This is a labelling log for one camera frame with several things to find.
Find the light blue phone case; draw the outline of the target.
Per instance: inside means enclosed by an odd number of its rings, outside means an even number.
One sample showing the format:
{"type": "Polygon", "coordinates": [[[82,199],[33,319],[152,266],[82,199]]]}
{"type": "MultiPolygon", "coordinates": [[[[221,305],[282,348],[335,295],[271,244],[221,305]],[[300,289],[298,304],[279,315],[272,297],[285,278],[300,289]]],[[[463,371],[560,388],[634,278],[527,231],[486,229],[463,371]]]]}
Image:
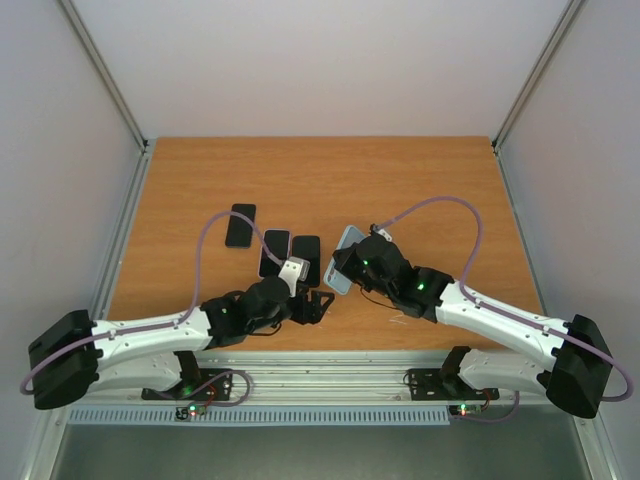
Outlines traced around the light blue phone case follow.
{"type": "MultiPolygon", "coordinates": [[[[335,248],[335,252],[349,249],[354,244],[365,238],[365,234],[355,225],[347,225],[335,248]]],[[[343,258],[331,257],[324,272],[324,284],[339,295],[347,295],[352,286],[352,281],[342,272],[343,258]]]]}

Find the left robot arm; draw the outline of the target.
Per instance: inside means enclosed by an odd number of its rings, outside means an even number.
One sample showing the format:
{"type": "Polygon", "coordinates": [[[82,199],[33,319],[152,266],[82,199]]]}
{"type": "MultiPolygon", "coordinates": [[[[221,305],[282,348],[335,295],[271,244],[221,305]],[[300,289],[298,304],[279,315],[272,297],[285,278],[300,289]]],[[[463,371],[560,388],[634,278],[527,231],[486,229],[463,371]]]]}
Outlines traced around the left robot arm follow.
{"type": "Polygon", "coordinates": [[[315,325],[334,299],[271,276],[164,316],[119,322],[74,310],[29,345],[31,370],[21,391],[41,411],[99,390],[142,388],[189,398],[204,383],[195,353],[240,344],[285,321],[315,325]]]}

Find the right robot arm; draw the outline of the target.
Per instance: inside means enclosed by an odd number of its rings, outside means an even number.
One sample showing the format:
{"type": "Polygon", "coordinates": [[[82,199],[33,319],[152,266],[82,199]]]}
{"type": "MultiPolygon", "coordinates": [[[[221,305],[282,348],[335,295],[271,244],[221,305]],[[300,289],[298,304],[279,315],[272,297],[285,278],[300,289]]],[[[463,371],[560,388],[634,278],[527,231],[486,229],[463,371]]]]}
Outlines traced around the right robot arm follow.
{"type": "Polygon", "coordinates": [[[462,328],[508,348],[505,355],[451,353],[454,363],[441,372],[450,395],[491,388],[529,392],[573,416],[595,417],[612,366],[593,320],[540,317],[470,292],[449,274],[411,265],[377,233],[337,249],[332,259],[342,276],[387,297],[405,315],[462,328]]]}

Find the black phone pink edge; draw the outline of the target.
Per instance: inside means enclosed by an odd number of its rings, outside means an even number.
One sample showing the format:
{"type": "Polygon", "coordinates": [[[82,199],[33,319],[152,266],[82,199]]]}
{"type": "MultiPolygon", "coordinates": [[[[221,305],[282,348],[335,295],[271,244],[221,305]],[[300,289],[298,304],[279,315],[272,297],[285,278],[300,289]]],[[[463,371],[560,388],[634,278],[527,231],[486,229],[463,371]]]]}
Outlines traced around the black phone pink edge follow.
{"type": "MultiPolygon", "coordinates": [[[[269,251],[281,262],[284,262],[289,255],[291,233],[288,230],[269,229],[264,233],[264,240],[269,251]]],[[[261,278],[277,276],[281,265],[274,262],[265,250],[261,251],[258,275],[261,278]]]]}

